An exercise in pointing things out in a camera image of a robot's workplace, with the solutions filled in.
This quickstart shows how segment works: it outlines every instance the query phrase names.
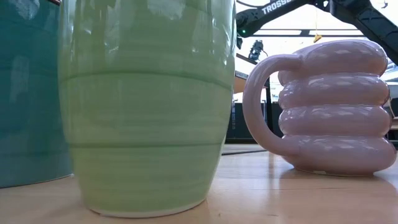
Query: teal ceramic vase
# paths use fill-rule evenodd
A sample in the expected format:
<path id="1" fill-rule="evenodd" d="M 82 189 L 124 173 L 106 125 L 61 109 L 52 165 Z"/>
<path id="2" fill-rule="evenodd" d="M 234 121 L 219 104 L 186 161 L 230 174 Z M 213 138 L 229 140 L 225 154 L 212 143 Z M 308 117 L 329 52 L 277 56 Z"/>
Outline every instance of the teal ceramic vase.
<path id="1" fill-rule="evenodd" d="M 59 40 L 85 205 L 156 217 L 204 201 L 229 120 L 234 1 L 64 0 Z"/>
<path id="2" fill-rule="evenodd" d="M 57 82 L 59 6 L 0 1 L 0 187 L 71 174 Z"/>

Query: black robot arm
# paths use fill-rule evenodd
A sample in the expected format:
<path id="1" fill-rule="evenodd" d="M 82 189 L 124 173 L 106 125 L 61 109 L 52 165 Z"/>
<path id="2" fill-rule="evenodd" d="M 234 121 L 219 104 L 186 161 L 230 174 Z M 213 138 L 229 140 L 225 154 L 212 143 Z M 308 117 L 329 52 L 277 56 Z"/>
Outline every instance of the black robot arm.
<path id="1" fill-rule="evenodd" d="M 398 27 L 373 8 L 370 0 L 271 0 L 265 6 L 236 15 L 238 47 L 241 45 L 240 37 L 252 36 L 267 22 L 305 4 L 314 5 L 330 12 L 337 19 L 354 25 L 365 37 L 378 43 L 388 57 L 398 64 Z"/>

